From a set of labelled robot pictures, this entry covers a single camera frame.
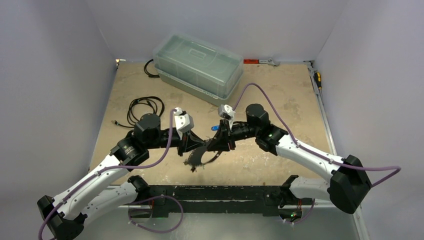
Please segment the red handled wrench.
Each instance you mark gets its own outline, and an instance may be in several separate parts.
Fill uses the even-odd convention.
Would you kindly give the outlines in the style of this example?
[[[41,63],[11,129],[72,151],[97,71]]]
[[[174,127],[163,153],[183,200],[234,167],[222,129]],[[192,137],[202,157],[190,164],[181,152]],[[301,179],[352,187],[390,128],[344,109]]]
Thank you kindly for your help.
[[[269,59],[249,59],[249,58],[245,58],[243,60],[244,64],[265,64],[265,65],[270,65],[273,67],[277,67],[280,65],[279,61],[274,61],[272,58]]]

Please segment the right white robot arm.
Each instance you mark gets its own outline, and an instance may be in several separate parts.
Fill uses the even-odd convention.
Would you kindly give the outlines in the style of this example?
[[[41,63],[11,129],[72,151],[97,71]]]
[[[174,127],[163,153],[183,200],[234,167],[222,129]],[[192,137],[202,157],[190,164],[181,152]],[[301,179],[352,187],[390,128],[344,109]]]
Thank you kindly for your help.
[[[254,138],[264,152],[292,160],[320,177],[290,176],[280,188],[280,206],[308,198],[329,201],[347,214],[356,212],[372,188],[357,157],[332,155],[293,138],[289,132],[271,123],[261,104],[250,104],[245,113],[245,121],[234,122],[233,109],[222,105],[218,109],[222,118],[219,129],[208,140],[207,151],[229,152],[235,149],[237,141]]]

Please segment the blue tagged key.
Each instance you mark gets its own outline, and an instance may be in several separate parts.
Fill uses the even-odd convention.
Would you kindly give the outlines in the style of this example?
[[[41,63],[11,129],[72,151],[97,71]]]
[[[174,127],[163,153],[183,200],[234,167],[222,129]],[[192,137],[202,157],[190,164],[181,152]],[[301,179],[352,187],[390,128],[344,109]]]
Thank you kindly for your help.
[[[212,126],[211,127],[211,130],[212,131],[218,131],[220,129],[220,126],[219,125],[215,125],[215,126]]]

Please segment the yellow black screwdriver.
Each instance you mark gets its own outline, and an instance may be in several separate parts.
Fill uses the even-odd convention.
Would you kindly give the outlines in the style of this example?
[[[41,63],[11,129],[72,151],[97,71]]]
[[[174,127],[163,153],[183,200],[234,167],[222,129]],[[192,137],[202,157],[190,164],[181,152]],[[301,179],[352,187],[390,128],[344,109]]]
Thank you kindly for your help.
[[[322,78],[321,74],[318,71],[314,72],[313,79],[319,91],[322,90]]]

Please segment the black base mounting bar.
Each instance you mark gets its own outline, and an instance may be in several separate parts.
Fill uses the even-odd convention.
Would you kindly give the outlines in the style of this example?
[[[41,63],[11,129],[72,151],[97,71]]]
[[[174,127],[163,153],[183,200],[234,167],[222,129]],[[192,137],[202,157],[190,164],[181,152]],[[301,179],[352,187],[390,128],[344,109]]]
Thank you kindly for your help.
[[[260,214],[264,217],[301,217],[301,209],[311,198],[296,198],[283,185],[148,185],[139,176],[130,177],[136,185],[133,205],[146,206],[154,218],[170,213]]]

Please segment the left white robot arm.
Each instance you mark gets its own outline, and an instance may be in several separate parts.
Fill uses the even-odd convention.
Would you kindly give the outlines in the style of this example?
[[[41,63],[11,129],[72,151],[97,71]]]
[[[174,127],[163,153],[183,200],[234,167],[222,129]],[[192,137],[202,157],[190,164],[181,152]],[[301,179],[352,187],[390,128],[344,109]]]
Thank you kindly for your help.
[[[73,240],[93,220],[118,206],[149,199],[150,186],[138,175],[131,176],[116,190],[107,187],[135,169],[148,169],[161,163],[170,148],[179,156],[206,142],[193,133],[194,121],[184,110],[175,108],[169,114],[169,127],[161,128],[161,118],[144,114],[132,130],[108,155],[77,183],[56,196],[45,195],[37,201],[43,223],[37,238],[48,228],[55,240]]]

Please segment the aluminium rail right side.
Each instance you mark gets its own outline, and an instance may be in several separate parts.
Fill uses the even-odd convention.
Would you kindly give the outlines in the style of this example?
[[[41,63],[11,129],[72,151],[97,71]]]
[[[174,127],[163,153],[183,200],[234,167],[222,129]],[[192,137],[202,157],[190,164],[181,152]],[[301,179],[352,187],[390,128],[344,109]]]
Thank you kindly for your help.
[[[311,79],[311,84],[312,87],[314,89],[314,94],[316,96],[317,102],[318,102],[318,106],[320,109],[320,113],[321,113],[321,117],[322,117],[322,121],[325,127],[325,132],[326,132],[326,138],[327,138],[327,142],[330,148],[330,152],[333,155],[337,155],[337,150],[335,147],[335,142],[333,139],[333,135],[331,132],[331,128],[328,122],[328,118],[327,118],[327,114],[325,111],[325,107],[324,107],[324,102],[323,102],[323,95],[322,95],[322,89],[318,87],[315,79],[314,79],[314,75],[316,72],[318,72],[314,67],[313,67],[313,61],[304,61],[308,72],[309,72],[309,76]],[[356,212],[353,214],[353,218],[354,218],[354,226],[356,228],[356,232],[358,234],[358,237],[360,240],[370,240],[370,235],[366,226],[366,222],[364,221],[364,216],[363,216],[363,212],[362,212],[362,206],[360,205],[358,207],[358,209],[356,210]]]

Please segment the oval metal keyring plate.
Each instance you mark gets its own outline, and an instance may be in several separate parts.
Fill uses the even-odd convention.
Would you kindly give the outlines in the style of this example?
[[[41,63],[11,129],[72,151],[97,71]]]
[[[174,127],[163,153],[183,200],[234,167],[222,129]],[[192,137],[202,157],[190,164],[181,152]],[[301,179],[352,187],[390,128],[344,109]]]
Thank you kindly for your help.
[[[191,167],[191,172],[194,173],[197,171],[198,167],[204,167],[207,164],[213,163],[215,160],[219,158],[219,156],[222,154],[222,151],[214,152],[214,156],[210,158],[207,161],[203,161],[202,158],[204,154],[208,152],[206,146],[201,146],[196,149],[194,149],[188,158],[183,162],[185,166]]]

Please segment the translucent green storage box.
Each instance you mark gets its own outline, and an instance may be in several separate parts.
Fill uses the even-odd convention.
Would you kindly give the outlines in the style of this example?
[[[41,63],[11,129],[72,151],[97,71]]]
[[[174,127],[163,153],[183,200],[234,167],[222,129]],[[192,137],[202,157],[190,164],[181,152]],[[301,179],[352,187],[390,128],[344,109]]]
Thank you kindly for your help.
[[[244,73],[243,57],[182,32],[152,51],[161,80],[212,105],[230,103]]]

